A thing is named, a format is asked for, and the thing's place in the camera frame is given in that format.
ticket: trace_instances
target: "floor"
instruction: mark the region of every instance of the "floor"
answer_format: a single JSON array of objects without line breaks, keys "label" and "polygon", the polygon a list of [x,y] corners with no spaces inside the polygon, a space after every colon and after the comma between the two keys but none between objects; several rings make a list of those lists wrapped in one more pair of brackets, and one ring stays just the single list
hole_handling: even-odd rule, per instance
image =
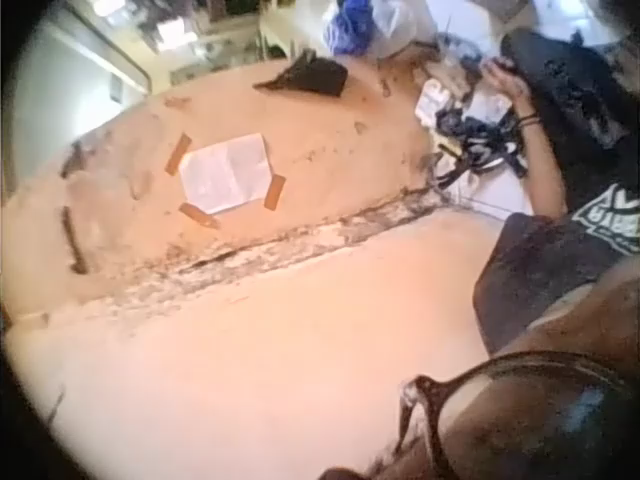
[{"label": "floor", "polygon": [[[440,31],[474,41],[488,55],[499,54],[500,39],[517,27],[533,28],[558,40],[570,40],[580,30],[586,46],[616,42],[624,33],[598,19],[586,0],[529,0],[507,23],[466,0],[427,0],[427,3]],[[510,169],[482,178],[465,174],[449,191],[458,204],[501,220],[513,212],[532,212],[520,181]]]},{"label": "floor", "polygon": [[486,358],[471,306],[499,224],[441,210],[169,316],[9,330],[12,366],[101,480],[313,479],[396,435],[403,381]]}]

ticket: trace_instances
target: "black frame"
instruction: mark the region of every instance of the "black frame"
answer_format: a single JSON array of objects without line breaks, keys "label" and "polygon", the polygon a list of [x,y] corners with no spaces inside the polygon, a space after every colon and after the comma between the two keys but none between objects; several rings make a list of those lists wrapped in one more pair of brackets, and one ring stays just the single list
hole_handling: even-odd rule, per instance
[{"label": "black frame", "polygon": [[404,389],[400,404],[399,439],[395,447],[395,453],[399,453],[409,430],[411,416],[416,405],[420,404],[426,414],[425,445],[430,456],[431,468],[438,478],[461,480],[455,473],[444,451],[442,439],[438,431],[440,416],[447,400],[458,389],[475,376],[489,374],[492,371],[517,371],[527,370],[538,373],[547,372],[550,369],[560,369],[565,372],[580,372],[617,391],[632,400],[638,395],[638,387],[634,381],[624,378],[615,370],[603,365],[588,355],[555,352],[533,351],[517,352],[494,357],[472,368],[462,375],[447,382],[437,382],[426,376],[418,375],[408,382]]}]

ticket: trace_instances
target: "black cloth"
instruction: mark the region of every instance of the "black cloth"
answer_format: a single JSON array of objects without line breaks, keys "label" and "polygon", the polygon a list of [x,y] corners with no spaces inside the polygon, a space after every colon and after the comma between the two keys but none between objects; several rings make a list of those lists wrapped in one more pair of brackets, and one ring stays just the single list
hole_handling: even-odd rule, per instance
[{"label": "black cloth", "polygon": [[[473,297],[492,354],[565,294],[596,281],[623,255],[640,253],[637,99],[586,48],[518,30],[507,35],[502,50],[532,87],[571,213],[560,221],[523,214],[506,220]],[[568,65],[604,99],[608,114],[624,129],[620,139],[604,145],[557,102],[554,86],[541,73],[550,60]]]}]

